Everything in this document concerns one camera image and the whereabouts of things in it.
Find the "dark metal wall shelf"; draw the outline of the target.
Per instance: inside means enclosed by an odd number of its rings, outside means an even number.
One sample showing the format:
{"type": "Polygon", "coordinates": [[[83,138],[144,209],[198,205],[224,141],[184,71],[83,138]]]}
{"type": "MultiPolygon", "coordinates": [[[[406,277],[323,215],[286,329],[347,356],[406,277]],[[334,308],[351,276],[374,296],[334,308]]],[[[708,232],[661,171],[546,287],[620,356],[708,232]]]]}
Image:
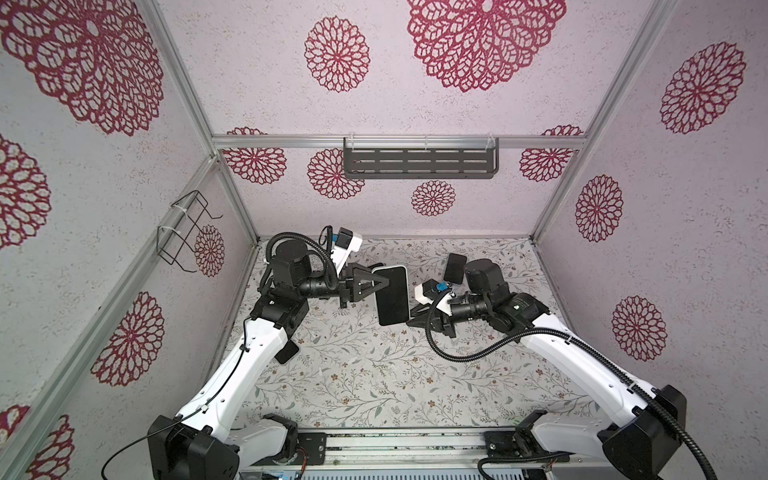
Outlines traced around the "dark metal wall shelf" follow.
{"type": "Polygon", "coordinates": [[[499,171],[499,149],[358,147],[344,138],[342,166],[355,180],[487,180],[499,171]]]}

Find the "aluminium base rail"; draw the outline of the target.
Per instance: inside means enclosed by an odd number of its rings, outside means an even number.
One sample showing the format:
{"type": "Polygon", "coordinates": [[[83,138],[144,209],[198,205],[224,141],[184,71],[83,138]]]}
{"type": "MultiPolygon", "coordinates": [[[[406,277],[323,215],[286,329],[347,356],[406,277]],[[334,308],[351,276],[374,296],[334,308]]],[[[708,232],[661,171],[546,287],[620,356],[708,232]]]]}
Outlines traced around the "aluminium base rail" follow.
{"type": "Polygon", "coordinates": [[[549,451],[570,452],[570,460],[517,463],[521,468],[552,468],[558,474],[592,469],[600,474],[624,477],[604,457],[598,432],[600,420],[545,415],[537,422],[506,427],[435,428],[300,428],[299,433],[328,435],[326,459],[316,469],[374,469],[398,465],[416,468],[473,468],[487,458],[483,433],[491,430],[528,431],[549,451]]]}

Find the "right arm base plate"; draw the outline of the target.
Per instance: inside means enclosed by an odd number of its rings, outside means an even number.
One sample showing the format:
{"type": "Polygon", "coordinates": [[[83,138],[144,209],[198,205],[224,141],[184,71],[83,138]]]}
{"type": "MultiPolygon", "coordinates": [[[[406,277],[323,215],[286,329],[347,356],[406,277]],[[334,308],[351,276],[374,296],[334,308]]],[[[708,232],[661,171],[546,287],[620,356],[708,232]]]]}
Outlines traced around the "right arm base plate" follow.
{"type": "Polygon", "coordinates": [[[536,463],[570,460],[571,453],[545,450],[528,431],[491,430],[483,433],[491,463],[536,463]]]}

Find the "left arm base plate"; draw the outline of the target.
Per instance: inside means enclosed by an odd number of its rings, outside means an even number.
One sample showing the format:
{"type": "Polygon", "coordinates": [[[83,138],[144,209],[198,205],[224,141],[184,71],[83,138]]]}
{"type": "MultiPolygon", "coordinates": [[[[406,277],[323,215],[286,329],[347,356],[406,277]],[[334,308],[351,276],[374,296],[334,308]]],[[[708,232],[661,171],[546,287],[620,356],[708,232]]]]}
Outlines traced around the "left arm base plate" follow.
{"type": "Polygon", "coordinates": [[[259,462],[262,466],[319,466],[325,463],[328,435],[299,433],[290,453],[279,453],[259,462]]]}

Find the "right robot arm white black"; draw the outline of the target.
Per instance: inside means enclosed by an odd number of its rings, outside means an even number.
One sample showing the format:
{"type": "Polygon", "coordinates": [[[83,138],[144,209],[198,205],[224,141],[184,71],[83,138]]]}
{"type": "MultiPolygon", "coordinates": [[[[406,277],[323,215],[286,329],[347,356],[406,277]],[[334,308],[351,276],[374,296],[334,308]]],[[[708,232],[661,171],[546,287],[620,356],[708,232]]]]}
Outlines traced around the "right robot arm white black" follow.
{"type": "Polygon", "coordinates": [[[470,363],[511,343],[551,362],[601,409],[602,420],[559,420],[536,410],[512,431],[486,438],[491,462],[545,462],[573,455],[609,462],[628,479],[656,479],[683,445],[687,400],[672,386],[661,389],[638,379],[574,334],[537,298],[514,293],[500,267],[489,259],[466,264],[467,293],[458,296],[449,280],[430,279],[414,289],[418,307],[410,325],[426,332],[441,358],[470,363]],[[471,355],[450,354],[435,333],[454,336],[459,322],[482,320],[503,339],[471,355]]]}

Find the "black phone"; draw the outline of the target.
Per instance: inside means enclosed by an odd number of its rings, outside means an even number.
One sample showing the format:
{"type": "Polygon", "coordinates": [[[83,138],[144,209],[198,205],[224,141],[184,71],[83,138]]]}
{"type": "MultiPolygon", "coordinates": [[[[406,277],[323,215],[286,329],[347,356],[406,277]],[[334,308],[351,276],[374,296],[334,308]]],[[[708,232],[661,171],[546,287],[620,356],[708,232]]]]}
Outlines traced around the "black phone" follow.
{"type": "Polygon", "coordinates": [[[458,253],[449,253],[443,273],[443,280],[453,285],[460,285],[464,281],[467,257],[458,253]]]}
{"type": "Polygon", "coordinates": [[[373,274],[383,277],[388,285],[375,293],[380,326],[405,324],[410,319],[408,271],[404,265],[379,266],[373,274]]]}

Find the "light blue phone case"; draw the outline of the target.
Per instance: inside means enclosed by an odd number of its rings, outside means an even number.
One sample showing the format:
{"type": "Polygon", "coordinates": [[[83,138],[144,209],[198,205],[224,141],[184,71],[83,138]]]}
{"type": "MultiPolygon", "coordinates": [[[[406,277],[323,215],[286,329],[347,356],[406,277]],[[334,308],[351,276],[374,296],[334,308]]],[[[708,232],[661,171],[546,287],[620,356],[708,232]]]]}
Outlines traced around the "light blue phone case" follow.
{"type": "Polygon", "coordinates": [[[280,364],[285,365],[300,352],[299,346],[291,339],[276,353],[274,359],[280,364]]]}

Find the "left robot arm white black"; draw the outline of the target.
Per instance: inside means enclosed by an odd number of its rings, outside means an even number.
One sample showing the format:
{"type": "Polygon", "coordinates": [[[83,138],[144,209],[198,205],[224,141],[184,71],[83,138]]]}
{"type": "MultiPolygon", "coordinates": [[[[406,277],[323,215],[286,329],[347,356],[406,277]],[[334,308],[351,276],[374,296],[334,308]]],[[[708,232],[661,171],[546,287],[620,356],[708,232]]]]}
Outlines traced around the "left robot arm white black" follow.
{"type": "Polygon", "coordinates": [[[345,228],[324,243],[294,232],[274,235],[265,248],[260,297],[243,322],[239,343],[175,417],[158,416],[147,433],[156,479],[234,479],[265,459],[290,461],[300,453],[295,422],[270,414],[237,430],[236,417],[271,361],[299,351],[292,336],[311,299],[338,298],[342,307],[378,292],[388,280],[348,261],[362,245],[345,228]]]}

